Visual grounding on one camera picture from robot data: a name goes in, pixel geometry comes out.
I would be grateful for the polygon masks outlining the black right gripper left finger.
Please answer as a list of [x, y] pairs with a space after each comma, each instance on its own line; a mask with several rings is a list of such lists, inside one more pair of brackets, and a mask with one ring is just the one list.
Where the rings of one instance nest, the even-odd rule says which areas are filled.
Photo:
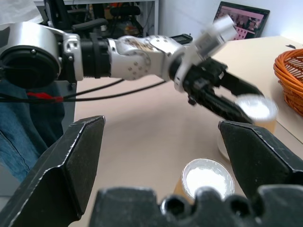
[[0, 211], [0, 227], [68, 227], [85, 213], [98, 169], [104, 116], [72, 123]]

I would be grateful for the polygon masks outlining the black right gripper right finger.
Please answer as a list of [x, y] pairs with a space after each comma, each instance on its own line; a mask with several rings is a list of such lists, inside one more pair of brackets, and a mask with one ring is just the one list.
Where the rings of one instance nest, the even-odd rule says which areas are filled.
[[221, 121], [218, 129], [247, 198], [252, 198], [263, 185], [303, 187], [303, 160], [267, 129], [231, 121]]

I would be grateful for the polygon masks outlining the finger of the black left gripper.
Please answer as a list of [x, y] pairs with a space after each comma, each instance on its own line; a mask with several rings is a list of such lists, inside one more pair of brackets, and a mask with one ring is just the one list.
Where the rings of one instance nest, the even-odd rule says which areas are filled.
[[252, 120], [234, 102], [223, 96], [217, 96], [209, 89], [198, 91], [197, 103], [227, 121], [252, 123]]
[[220, 85], [229, 90], [234, 96], [245, 94], [263, 96], [263, 93], [256, 86], [228, 73], [227, 71], [224, 71]]

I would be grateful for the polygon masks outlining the tan paper cup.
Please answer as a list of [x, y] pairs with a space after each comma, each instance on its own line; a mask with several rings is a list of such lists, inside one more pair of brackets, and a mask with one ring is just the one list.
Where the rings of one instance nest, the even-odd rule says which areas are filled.
[[174, 193], [193, 202], [201, 188], [214, 189], [222, 199], [235, 192], [230, 172], [219, 162], [206, 158], [194, 159], [184, 167]]
[[263, 127], [274, 134], [278, 107], [273, 100], [262, 95], [245, 94], [238, 96], [234, 102], [254, 125]]

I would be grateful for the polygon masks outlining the black flat device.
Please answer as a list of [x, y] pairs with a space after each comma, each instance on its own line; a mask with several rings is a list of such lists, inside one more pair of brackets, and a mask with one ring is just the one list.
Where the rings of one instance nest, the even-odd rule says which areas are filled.
[[188, 44], [193, 40], [193, 37], [187, 34], [171, 36], [171, 38], [182, 45]]

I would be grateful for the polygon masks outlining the orange wicker basket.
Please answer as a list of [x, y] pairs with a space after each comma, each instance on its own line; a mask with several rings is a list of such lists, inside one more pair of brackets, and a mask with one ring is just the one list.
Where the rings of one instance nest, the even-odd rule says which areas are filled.
[[284, 101], [303, 117], [303, 48], [277, 56], [273, 69], [283, 88]]

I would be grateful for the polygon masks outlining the person's leg in blue jeans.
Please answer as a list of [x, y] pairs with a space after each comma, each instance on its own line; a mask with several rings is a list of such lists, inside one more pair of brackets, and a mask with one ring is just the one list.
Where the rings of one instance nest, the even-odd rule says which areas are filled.
[[62, 103], [0, 103], [0, 164], [22, 182], [62, 135]]

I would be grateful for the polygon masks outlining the black laptop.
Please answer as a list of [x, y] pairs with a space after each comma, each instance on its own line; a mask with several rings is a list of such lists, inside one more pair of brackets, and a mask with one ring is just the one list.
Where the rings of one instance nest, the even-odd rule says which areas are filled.
[[259, 38], [262, 35], [270, 11], [221, 1], [214, 20], [230, 16], [235, 23], [237, 35], [234, 40]]

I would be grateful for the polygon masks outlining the black office chair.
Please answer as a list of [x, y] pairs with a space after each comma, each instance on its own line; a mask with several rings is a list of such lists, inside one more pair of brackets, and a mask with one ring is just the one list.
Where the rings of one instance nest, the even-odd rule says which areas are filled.
[[44, 0], [48, 26], [68, 33], [86, 35], [102, 26], [107, 26], [104, 18], [89, 19], [86, 8], [68, 9], [63, 0]]

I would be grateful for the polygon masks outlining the white garment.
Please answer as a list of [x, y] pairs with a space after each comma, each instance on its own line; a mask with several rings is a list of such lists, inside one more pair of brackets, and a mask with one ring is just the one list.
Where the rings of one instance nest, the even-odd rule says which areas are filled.
[[43, 22], [34, 0], [0, 0], [0, 25], [26, 21]]

